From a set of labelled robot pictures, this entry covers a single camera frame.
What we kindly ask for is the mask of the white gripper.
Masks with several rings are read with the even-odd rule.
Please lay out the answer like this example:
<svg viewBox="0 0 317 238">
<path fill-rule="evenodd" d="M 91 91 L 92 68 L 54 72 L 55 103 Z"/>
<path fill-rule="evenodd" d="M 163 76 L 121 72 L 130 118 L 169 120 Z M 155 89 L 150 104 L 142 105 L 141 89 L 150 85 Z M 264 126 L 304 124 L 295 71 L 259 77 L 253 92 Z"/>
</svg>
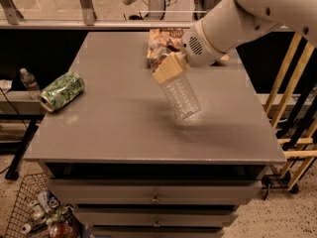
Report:
<svg viewBox="0 0 317 238">
<path fill-rule="evenodd" d="M 183 54 L 169 54 L 153 73 L 158 84 L 171 81 L 185 72 L 186 62 L 192 67 L 203 67 L 213 64 L 227 54 L 221 51 L 208 36 L 205 20 L 197 21 L 184 32 L 181 45 Z"/>
</svg>

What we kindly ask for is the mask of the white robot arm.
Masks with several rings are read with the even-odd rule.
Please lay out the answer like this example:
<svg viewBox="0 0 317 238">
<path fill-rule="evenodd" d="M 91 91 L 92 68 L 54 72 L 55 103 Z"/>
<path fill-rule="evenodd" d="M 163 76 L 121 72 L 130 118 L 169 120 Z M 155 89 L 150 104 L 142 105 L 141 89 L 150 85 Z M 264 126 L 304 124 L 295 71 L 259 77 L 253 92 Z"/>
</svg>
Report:
<svg viewBox="0 0 317 238">
<path fill-rule="evenodd" d="M 210 65 L 280 26 L 316 46 L 317 0 L 222 0 L 184 32 L 180 51 L 161 60 L 154 77 L 163 83 L 179 76 L 186 65 Z"/>
</svg>

